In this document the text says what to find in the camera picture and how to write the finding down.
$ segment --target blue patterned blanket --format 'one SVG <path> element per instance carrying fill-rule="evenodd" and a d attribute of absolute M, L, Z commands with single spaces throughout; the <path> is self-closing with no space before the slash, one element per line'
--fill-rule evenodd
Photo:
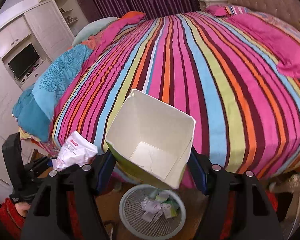
<path fill-rule="evenodd" d="M 12 109 L 12 114 L 24 131 L 42 142 L 48 141 L 54 107 L 92 51 L 82 44 L 67 50 L 32 86 L 23 91 Z"/>

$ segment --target crumpled paper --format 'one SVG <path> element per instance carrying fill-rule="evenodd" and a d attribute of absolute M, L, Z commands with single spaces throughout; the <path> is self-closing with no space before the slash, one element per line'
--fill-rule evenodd
<path fill-rule="evenodd" d="M 52 159 L 52 165 L 57 171 L 64 170 L 73 164 L 78 164 L 81 167 L 90 163 L 97 153 L 97 146 L 88 142 L 77 131 L 74 131 L 61 147 L 58 157 Z"/>

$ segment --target wooden floor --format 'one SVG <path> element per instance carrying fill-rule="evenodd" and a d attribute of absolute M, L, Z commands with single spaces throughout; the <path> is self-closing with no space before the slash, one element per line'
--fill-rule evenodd
<path fill-rule="evenodd" d="M 103 221 L 112 220 L 117 225 L 117 236 L 115 240 L 137 240 L 140 239 L 130 233 L 120 221 L 119 203 L 124 193 L 133 187 L 132 184 L 124 183 L 120 192 L 110 192 L 96 198 L 96 203 Z M 206 196 L 195 189 L 180 189 L 178 194 L 186 207 L 186 223 L 182 230 L 172 240 L 190 240 L 194 237 L 197 227 L 201 221 L 202 214 L 207 205 Z"/>

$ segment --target white cabinet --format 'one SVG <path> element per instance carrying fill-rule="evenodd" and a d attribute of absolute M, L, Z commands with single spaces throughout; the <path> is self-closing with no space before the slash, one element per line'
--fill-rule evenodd
<path fill-rule="evenodd" d="M 0 31 L 0 57 L 3 58 L 16 44 L 31 34 L 23 17 L 11 22 Z"/>
<path fill-rule="evenodd" d="M 14 47 L 14 45 L 14 40 L 8 28 L 4 28 L 0 31 L 0 57 L 6 55 Z"/>
<path fill-rule="evenodd" d="M 31 34 L 28 25 L 23 17 L 18 18 L 8 25 L 9 31 L 15 43 L 18 44 L 21 40 Z"/>
<path fill-rule="evenodd" d="M 72 45 L 74 36 L 61 17 L 54 0 L 25 12 L 24 16 L 51 61 Z"/>

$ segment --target white cardboard box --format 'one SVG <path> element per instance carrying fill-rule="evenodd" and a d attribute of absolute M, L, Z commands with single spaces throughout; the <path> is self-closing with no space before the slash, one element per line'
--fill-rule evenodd
<path fill-rule="evenodd" d="M 177 189 L 190 156 L 194 127 L 191 116 L 133 89 L 105 140 L 125 172 L 155 187 Z"/>

